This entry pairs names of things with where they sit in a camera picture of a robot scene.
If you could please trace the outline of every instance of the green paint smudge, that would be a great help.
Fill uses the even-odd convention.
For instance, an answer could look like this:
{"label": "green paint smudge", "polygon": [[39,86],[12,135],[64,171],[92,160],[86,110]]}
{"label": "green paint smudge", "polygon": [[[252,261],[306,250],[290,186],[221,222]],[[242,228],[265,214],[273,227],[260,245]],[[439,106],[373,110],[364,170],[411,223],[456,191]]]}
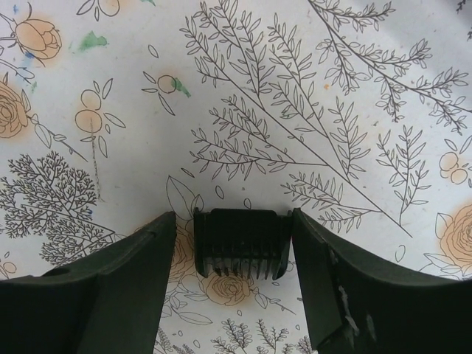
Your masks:
{"label": "green paint smudge", "polygon": [[156,6],[154,0],[141,0],[141,2],[150,2],[152,5]]}
{"label": "green paint smudge", "polygon": [[172,86],[177,91],[180,91],[181,93],[185,94],[185,96],[187,96],[187,97],[192,96],[189,93],[189,91],[187,90],[187,88],[184,85],[182,85],[182,83],[180,82],[180,80],[177,77],[174,77],[174,80],[172,81]]}
{"label": "green paint smudge", "polygon": [[86,35],[83,38],[79,46],[79,51],[85,52],[86,50],[89,50],[96,46],[106,46],[107,44],[108,44],[108,41],[106,40],[105,37],[103,36],[97,37],[94,31],[91,31],[88,35]]}

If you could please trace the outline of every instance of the black plastic piece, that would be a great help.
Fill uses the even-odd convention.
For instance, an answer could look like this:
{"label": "black plastic piece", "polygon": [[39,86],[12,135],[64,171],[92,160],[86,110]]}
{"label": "black plastic piece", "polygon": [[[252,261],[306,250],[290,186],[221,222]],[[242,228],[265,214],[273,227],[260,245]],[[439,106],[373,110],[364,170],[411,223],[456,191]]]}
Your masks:
{"label": "black plastic piece", "polygon": [[294,254],[319,354],[469,353],[472,281],[401,267],[294,211]]}
{"label": "black plastic piece", "polygon": [[42,277],[0,282],[0,353],[152,354],[175,239],[166,213]]}
{"label": "black plastic piece", "polygon": [[279,216],[271,210],[214,209],[194,212],[195,267],[208,277],[254,275],[273,280],[287,270],[291,212]]}

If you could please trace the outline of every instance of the orange rose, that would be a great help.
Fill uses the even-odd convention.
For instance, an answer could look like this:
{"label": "orange rose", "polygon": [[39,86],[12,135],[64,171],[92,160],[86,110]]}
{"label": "orange rose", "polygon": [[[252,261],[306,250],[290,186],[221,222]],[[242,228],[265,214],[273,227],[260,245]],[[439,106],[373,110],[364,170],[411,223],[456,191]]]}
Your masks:
{"label": "orange rose", "polygon": [[457,213],[444,231],[440,246],[456,266],[472,266],[472,204]]}
{"label": "orange rose", "polygon": [[28,125],[21,98],[0,82],[0,138],[11,138]]}
{"label": "orange rose", "polygon": [[220,305],[234,306],[251,294],[250,287],[254,280],[247,277],[220,277],[215,272],[208,278],[200,277],[200,288],[210,300]]}
{"label": "orange rose", "polygon": [[51,59],[62,47],[59,32],[50,22],[27,19],[14,30],[19,46],[37,59]]}
{"label": "orange rose", "polygon": [[182,277],[193,272],[193,243],[192,235],[177,226],[176,247],[170,267],[169,282],[178,282]]}

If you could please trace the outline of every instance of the floral paper background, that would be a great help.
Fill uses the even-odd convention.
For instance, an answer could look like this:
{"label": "floral paper background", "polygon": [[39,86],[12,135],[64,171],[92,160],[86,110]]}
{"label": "floral paper background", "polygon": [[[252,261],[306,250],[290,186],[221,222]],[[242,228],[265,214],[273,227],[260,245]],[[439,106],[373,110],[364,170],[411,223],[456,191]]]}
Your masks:
{"label": "floral paper background", "polygon": [[469,1],[3,1],[0,279],[164,211],[155,353],[311,353],[296,264],[200,278],[194,207],[302,207],[349,241],[472,276]]}

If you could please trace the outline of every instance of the trimmer attachment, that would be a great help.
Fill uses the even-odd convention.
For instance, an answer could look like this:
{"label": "trimmer attachment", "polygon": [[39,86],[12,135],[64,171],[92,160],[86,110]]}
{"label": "trimmer attachment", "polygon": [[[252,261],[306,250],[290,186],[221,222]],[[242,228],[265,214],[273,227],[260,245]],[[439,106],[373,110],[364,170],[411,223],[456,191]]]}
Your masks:
{"label": "trimmer attachment", "polygon": [[195,265],[208,277],[220,275],[280,278],[287,270],[292,228],[291,212],[214,209],[194,213]]}

